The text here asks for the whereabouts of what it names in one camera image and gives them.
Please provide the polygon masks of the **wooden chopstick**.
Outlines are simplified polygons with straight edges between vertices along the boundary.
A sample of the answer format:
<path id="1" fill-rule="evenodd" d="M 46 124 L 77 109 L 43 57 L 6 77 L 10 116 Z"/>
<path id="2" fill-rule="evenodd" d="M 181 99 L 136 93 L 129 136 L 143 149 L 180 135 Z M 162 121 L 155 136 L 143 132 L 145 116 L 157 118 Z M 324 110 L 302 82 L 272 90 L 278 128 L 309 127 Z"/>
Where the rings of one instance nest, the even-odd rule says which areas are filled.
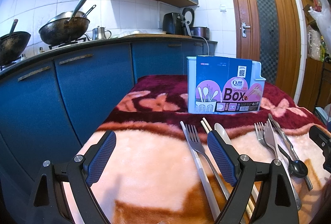
<path id="1" fill-rule="evenodd" d="M 204 127 L 206 133 L 209 133 L 209 132 L 211 131 L 211 126 L 209 125 L 209 123 L 206 121 L 205 118 L 202 119 L 201 124 L 202 124 L 202 126 Z M 247 204 L 247 206 L 246 206 L 246 213 L 247 213 L 249 219 L 250 219 L 251 216 L 252 216 L 252 210 L 253 210 L 253 209 L 254 209 L 254 205 L 253 205 L 253 203 L 252 203 L 252 200 L 249 199 L 249 200 L 248 200 L 248 204 Z"/>
<path id="2" fill-rule="evenodd" d="M 208 129 L 208 131 L 211 131 L 212 128 L 210 126 L 210 124 L 207 122 L 207 120 L 205 118 L 203 118 L 203 120 L 201 121 L 202 123 L 204 123 Z M 225 131 L 225 129 L 223 128 L 223 126 L 219 123 L 215 123 L 214 124 L 214 129 L 219 133 L 219 135 L 223 138 L 223 140 L 225 141 L 225 143 L 232 145 L 232 142 L 227 134 L 227 132 Z M 251 208 L 251 210 L 253 211 L 254 207 L 255 207 L 255 203 L 258 199 L 258 190 L 255 186 L 255 184 L 253 184 L 253 188 L 252 188 L 252 198 L 249 199 L 248 201 L 248 205 Z"/>

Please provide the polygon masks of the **black spoon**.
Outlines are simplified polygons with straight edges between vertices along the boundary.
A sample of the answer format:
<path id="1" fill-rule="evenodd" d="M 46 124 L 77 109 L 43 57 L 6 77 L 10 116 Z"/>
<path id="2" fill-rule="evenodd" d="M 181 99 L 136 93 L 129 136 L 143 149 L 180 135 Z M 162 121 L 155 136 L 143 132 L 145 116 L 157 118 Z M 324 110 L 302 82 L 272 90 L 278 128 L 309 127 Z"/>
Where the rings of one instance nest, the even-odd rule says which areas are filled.
<path id="1" fill-rule="evenodd" d="M 288 171 L 291 175 L 297 178 L 303 178 L 308 175 L 308 168 L 301 160 L 292 160 L 291 157 L 278 145 L 278 149 L 283 156 L 288 160 Z"/>

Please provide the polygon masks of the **silver table knife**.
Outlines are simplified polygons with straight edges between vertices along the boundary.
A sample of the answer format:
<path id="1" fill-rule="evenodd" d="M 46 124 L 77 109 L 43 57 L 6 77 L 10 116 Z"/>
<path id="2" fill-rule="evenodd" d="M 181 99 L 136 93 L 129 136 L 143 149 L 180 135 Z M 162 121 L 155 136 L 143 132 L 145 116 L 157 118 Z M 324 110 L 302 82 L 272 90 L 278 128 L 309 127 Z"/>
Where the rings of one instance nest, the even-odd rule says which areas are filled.
<path id="1" fill-rule="evenodd" d="M 265 125 L 264 139 L 265 139 L 266 144 L 274 152 L 275 157 L 278 160 L 280 160 L 283 164 L 285 164 L 284 159 L 282 157 L 282 154 L 280 153 L 280 151 L 278 149 L 278 143 L 277 143 L 276 135 L 273 131 L 272 123 L 270 122 L 269 119 L 267 120 L 266 125 Z"/>

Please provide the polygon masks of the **silver fork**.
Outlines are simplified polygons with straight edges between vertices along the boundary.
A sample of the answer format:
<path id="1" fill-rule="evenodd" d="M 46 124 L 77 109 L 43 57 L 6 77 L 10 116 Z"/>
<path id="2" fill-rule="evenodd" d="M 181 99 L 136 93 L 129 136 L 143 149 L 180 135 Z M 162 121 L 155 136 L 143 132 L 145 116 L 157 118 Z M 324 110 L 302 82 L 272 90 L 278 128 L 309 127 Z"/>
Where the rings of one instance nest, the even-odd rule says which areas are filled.
<path id="1" fill-rule="evenodd" d="M 255 124 L 256 129 L 257 129 L 257 135 L 258 135 L 259 142 L 262 143 L 263 145 L 266 144 L 265 139 L 264 139 L 265 125 L 266 125 L 266 123 L 263 124 L 262 122 L 260 122 L 260 123 L 256 123 L 256 124 Z M 293 186 L 293 183 L 292 183 L 292 181 L 291 181 L 291 177 L 290 177 L 290 175 L 289 175 L 288 167 L 287 167 L 286 163 L 283 164 L 283 166 L 284 166 L 285 173 L 286 173 L 286 175 L 287 175 L 287 178 L 288 178 L 289 184 L 290 184 L 290 186 L 291 186 L 291 188 L 292 188 L 293 195 L 294 195 L 294 197 L 295 197 L 297 210 L 299 211 L 299 210 L 301 209 L 301 206 L 302 206 L 302 204 L 301 204 L 301 200 L 300 200 L 300 198 L 299 198 L 299 195 L 298 195 L 297 191 L 295 190 L 295 187 Z"/>
<path id="2" fill-rule="evenodd" d="M 226 188 L 226 186 L 222 182 L 221 177 L 217 173 L 217 170 L 214 168 L 214 166 L 211 163 L 209 157 L 205 153 L 205 148 L 203 147 L 203 145 L 202 145 L 202 143 L 199 139 L 199 136 L 198 136 L 198 133 L 196 131 L 195 126 L 185 124 L 185 127 L 187 128 L 187 131 L 188 131 L 189 145 L 194 149 L 194 151 L 196 151 L 197 153 L 200 153 L 202 156 L 205 157 L 205 159 L 207 160 L 211 170 L 213 171 L 214 176 L 216 177 L 216 180 L 217 180 L 219 186 L 221 187 L 221 190 L 222 190 L 226 200 L 228 200 L 228 198 L 230 196 L 230 192 L 228 191 L 228 189 Z"/>

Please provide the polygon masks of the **white spoon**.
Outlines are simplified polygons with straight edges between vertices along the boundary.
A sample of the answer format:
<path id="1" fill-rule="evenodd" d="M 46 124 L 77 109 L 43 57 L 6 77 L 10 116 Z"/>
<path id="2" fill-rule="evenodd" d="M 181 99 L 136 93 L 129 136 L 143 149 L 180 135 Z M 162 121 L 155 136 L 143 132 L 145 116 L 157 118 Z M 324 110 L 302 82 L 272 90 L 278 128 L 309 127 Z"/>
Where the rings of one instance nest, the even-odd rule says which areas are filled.
<path id="1" fill-rule="evenodd" d="M 224 142 L 226 144 L 232 144 L 229 136 L 227 135 L 227 132 L 225 131 L 225 129 L 223 128 L 223 126 L 219 123 L 215 123 L 214 124 L 214 129 L 219 133 L 219 135 L 222 137 L 222 139 L 224 140 Z"/>

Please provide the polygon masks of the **blue base cabinets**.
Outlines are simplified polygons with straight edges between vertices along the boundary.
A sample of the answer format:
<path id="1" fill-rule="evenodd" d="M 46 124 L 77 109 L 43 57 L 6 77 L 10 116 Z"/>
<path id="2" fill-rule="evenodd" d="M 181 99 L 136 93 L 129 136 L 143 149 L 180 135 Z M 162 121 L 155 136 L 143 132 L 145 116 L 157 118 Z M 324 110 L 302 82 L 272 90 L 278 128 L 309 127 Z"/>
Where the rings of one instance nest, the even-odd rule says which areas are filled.
<path id="1" fill-rule="evenodd" d="M 187 57 L 213 55 L 216 42 L 134 38 L 53 49 L 1 73 L 1 196 L 6 222 L 24 223 L 44 160 L 66 162 L 151 74 L 187 73 Z"/>

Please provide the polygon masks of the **red floral blanket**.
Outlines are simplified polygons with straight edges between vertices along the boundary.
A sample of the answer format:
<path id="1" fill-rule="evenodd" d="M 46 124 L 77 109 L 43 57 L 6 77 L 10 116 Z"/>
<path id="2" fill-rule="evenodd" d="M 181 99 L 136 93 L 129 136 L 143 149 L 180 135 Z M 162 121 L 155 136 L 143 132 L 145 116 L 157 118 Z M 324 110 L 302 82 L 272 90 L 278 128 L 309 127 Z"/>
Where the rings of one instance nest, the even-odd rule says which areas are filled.
<path id="1" fill-rule="evenodd" d="M 114 151 L 91 189 L 112 223 L 213 223 L 181 123 L 196 127 L 221 124 L 240 154 L 270 162 L 273 155 L 255 134 L 255 123 L 272 116 L 281 126 L 300 160 L 309 169 L 313 189 L 293 179 L 302 208 L 301 223 L 309 223 L 330 202 L 330 173 L 323 169 L 322 150 L 309 138 L 313 125 L 321 126 L 309 110 L 276 86 L 266 83 L 261 108 L 240 114 L 190 114 L 185 75 L 147 75 L 120 101 L 80 150 L 84 154 L 107 130 L 116 133 Z"/>

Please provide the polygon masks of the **blue utensil organizer box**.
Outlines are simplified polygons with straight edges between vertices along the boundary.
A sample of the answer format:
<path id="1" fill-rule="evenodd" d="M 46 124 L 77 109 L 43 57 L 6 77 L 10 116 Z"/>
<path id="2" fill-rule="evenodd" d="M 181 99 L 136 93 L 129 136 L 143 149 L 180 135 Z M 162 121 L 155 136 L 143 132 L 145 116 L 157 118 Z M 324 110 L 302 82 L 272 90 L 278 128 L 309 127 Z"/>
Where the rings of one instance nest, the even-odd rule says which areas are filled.
<path id="1" fill-rule="evenodd" d="M 260 62 L 222 56 L 188 56 L 187 80 L 191 114 L 260 110 L 265 85 Z"/>

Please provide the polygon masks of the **white plastic bag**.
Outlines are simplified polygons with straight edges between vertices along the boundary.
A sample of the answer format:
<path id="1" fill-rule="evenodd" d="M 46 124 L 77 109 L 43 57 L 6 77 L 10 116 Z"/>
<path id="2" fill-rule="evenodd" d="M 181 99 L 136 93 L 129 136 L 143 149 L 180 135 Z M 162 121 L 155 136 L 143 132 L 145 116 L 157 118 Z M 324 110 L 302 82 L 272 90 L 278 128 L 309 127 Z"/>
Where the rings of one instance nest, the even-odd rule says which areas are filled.
<path id="1" fill-rule="evenodd" d="M 309 14 L 317 22 L 318 28 L 324 37 L 326 46 L 330 50 L 331 46 L 331 18 L 329 3 L 323 4 L 321 12 L 314 11 L 312 7 L 309 9 Z"/>

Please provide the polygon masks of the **small black wok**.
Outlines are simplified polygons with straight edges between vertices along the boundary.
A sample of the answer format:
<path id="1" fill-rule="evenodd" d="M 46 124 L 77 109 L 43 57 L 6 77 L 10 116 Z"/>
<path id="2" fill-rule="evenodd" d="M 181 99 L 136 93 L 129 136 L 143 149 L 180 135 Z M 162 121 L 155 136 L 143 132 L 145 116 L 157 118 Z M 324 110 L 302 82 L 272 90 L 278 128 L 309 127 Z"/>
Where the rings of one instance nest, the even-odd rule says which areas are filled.
<path id="1" fill-rule="evenodd" d="M 25 50 L 31 35 L 25 31 L 17 31 L 14 29 L 18 23 L 18 19 L 14 19 L 11 30 L 8 34 L 1 37 L 0 46 L 0 63 L 2 66 L 7 66 L 18 59 Z"/>

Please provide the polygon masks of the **large black wok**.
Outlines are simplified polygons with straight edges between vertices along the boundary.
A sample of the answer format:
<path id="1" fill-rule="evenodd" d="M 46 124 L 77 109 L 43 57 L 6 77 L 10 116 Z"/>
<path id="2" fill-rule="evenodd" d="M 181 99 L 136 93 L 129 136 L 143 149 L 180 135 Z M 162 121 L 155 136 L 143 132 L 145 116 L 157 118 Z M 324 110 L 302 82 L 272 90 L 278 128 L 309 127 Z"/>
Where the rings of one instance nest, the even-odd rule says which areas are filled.
<path id="1" fill-rule="evenodd" d="M 39 29 L 42 41 L 56 46 L 81 37 L 87 31 L 90 21 L 86 14 L 79 16 L 77 14 L 86 1 L 79 0 L 73 11 L 62 12 L 42 26 Z"/>

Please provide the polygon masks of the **steel kettle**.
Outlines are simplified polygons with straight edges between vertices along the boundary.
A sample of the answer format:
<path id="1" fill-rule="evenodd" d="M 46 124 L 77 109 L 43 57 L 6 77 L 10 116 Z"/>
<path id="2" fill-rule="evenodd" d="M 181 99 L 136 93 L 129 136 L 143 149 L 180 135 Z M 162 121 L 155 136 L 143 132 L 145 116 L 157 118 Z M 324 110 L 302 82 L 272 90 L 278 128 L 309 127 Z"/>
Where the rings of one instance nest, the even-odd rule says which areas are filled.
<path id="1" fill-rule="evenodd" d="M 96 27 L 92 30 L 93 40 L 108 40 L 112 36 L 111 31 L 106 30 L 104 27 Z"/>

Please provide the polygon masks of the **rice cooker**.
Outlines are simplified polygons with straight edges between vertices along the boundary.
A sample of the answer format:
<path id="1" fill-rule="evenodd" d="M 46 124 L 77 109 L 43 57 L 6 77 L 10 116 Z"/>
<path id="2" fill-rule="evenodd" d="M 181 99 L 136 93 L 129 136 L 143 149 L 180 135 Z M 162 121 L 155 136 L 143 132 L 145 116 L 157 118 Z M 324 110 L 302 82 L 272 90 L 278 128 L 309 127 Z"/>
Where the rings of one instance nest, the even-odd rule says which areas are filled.
<path id="1" fill-rule="evenodd" d="M 183 32 L 189 36 L 199 36 L 206 40 L 210 39 L 210 29 L 208 27 L 197 27 L 194 26 L 195 11 L 186 7 L 182 11 L 183 15 Z"/>

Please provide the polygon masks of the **black air fryer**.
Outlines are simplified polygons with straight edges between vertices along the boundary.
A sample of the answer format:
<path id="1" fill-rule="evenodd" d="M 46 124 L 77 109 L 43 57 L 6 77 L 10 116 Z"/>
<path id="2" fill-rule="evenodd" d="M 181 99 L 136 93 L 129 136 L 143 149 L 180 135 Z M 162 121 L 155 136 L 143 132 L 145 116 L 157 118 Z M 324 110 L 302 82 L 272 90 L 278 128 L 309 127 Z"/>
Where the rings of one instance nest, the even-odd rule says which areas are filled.
<path id="1" fill-rule="evenodd" d="M 167 34 L 188 36 L 188 28 L 188 21 L 183 14 L 170 12 L 163 16 L 162 30 Z"/>

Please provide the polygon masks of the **wooden cutting board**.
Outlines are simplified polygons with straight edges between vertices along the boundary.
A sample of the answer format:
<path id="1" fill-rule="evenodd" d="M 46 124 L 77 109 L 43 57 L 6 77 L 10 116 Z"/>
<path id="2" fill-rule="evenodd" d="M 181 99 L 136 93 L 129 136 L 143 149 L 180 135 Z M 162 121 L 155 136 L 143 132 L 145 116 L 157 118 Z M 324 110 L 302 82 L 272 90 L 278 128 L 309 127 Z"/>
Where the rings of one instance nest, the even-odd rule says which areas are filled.
<path id="1" fill-rule="evenodd" d="M 162 33 L 155 33 L 155 34 L 143 34 L 143 33 L 138 33 L 138 34 L 131 34 L 131 35 L 126 35 L 123 36 L 123 38 L 178 38 L 178 39 L 191 39 L 191 36 L 186 36 L 186 35 L 173 35 L 173 34 L 162 34 Z"/>

